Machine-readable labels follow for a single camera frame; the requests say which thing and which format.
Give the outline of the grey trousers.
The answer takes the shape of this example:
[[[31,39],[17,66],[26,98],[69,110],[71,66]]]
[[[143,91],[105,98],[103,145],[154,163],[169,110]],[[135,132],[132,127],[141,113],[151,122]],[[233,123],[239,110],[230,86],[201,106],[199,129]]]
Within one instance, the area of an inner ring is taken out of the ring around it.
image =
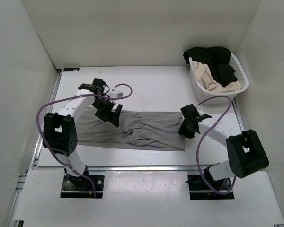
[[[76,121],[78,144],[103,148],[184,151],[185,139],[178,130],[180,112],[135,112],[122,110],[115,127],[95,116],[89,107]]]

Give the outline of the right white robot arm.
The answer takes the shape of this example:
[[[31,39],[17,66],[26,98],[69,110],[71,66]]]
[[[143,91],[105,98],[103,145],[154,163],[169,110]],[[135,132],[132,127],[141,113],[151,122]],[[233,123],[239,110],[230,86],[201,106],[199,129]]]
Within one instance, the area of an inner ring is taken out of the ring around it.
[[[269,166],[269,160],[254,130],[236,131],[220,120],[200,111],[193,104],[181,108],[184,120],[178,133],[187,139],[201,135],[196,148],[196,164],[205,187],[215,190],[221,180],[244,178]],[[228,159],[204,170],[200,167],[202,140],[210,137],[227,149]]]

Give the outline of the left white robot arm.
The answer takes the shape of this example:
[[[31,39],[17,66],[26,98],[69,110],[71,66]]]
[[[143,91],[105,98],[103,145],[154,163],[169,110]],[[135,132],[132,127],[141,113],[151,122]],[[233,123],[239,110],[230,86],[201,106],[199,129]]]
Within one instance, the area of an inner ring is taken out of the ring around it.
[[[78,137],[75,122],[87,107],[93,106],[97,118],[118,127],[122,105],[117,105],[115,110],[113,107],[116,100],[122,98],[122,92],[109,89],[104,80],[96,78],[92,84],[81,84],[75,97],[62,109],[47,113],[44,117],[43,145],[64,166],[69,181],[79,189],[88,188],[93,183],[87,166],[76,151]]]

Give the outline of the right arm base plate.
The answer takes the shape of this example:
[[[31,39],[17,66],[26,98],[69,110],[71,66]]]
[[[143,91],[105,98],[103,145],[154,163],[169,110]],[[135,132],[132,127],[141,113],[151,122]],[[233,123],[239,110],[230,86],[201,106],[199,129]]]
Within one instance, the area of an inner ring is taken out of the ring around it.
[[[200,175],[188,175],[187,181],[189,187],[190,200],[233,200],[234,194],[230,192],[226,195],[216,194],[202,180]],[[220,192],[229,190],[231,181],[229,178],[225,180],[213,181],[212,187]]]

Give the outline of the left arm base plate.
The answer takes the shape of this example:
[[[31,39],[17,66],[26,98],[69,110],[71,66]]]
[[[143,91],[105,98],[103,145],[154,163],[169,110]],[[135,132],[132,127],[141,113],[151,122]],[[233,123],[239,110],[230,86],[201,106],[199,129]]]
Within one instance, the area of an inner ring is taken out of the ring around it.
[[[104,190],[104,175],[90,175],[91,182],[85,178],[76,179],[72,175],[64,174],[61,186],[61,198],[102,199]]]

